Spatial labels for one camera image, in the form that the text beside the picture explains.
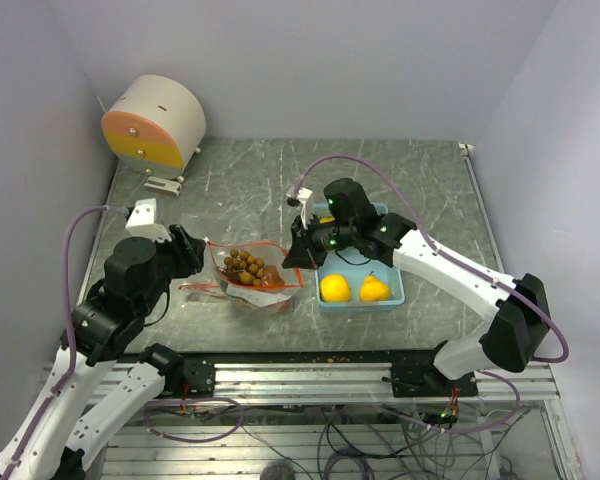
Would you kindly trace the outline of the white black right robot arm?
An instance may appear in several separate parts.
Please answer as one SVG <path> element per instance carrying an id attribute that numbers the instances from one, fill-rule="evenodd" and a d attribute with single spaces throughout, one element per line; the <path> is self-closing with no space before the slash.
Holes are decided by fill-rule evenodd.
<path id="1" fill-rule="evenodd" d="M 472 371 L 520 373 L 526 368 L 549 331 L 546 292 L 539 278 L 526 274 L 516 279 L 447 249 L 407 218 L 379 212 L 351 178 L 331 182 L 324 195 L 333 218 L 326 223 L 313 211 L 311 190 L 288 192 L 288 204 L 300 213 L 291 225 L 284 268 L 316 270 L 329 253 L 354 248 L 371 261 L 432 283 L 484 321 L 484 328 L 437 347 L 432 364 L 420 373 L 428 393 L 443 395 Z"/>

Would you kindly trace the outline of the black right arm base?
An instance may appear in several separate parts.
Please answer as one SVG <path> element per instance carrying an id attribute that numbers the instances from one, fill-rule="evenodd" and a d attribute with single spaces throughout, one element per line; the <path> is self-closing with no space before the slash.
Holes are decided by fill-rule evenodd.
<path id="1" fill-rule="evenodd" d="M 476 397 L 477 383 L 474 373 L 450 380 L 434 367 L 434 358 L 446 344 L 443 341 L 431 349 L 388 350 L 386 359 L 391 364 L 390 373 L 382 378 L 392 387 L 395 398 Z"/>

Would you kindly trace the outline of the brown round fruit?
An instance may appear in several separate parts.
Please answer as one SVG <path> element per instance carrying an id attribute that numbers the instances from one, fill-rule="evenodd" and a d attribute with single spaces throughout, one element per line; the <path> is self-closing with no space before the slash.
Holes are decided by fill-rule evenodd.
<path id="1" fill-rule="evenodd" d="M 262 269 L 260 280 L 263 286 L 279 287 L 286 284 L 274 265 L 267 265 Z"/>

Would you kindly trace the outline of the clear orange zip top bag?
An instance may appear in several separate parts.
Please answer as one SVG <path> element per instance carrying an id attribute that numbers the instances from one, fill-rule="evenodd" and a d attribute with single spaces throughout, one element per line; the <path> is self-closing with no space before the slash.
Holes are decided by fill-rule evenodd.
<path id="1" fill-rule="evenodd" d="M 304 287 L 298 269 L 283 267 L 287 250 L 276 243 L 208 241 L 207 249 L 220 290 L 239 305 L 275 313 L 285 311 Z"/>

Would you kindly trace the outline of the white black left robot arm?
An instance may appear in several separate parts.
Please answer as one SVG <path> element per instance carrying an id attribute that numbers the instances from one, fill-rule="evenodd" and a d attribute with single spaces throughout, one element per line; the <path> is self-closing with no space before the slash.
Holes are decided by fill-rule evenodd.
<path id="1" fill-rule="evenodd" d="M 61 346 L 43 390 L 24 423 L 0 452 L 0 479 L 82 479 L 100 451 L 149 400 L 183 387 L 184 359 L 153 344 L 122 382 L 93 408 L 87 406 L 127 346 L 146 327 L 175 279 L 199 273 L 206 243 L 181 226 L 165 242 L 120 241 L 104 276 L 71 313 L 72 334 Z"/>

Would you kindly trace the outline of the brown longan bunch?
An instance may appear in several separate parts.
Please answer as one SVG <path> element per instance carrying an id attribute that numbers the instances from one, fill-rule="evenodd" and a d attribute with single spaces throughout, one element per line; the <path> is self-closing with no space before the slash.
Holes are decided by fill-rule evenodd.
<path id="1" fill-rule="evenodd" d="M 266 266 L 263 258 L 247 250 L 231 249 L 223 258 L 221 273 L 231 283 L 240 286 L 262 286 L 260 275 Z"/>

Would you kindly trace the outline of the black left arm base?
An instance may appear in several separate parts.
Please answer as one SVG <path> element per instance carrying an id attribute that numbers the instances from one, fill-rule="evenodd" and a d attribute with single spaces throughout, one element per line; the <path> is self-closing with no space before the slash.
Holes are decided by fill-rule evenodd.
<path id="1" fill-rule="evenodd" d="M 159 398 L 207 398 L 213 395 L 215 368 L 204 358 L 180 354 L 167 346 L 155 343 L 138 356 L 141 363 L 157 368 L 164 378 Z"/>

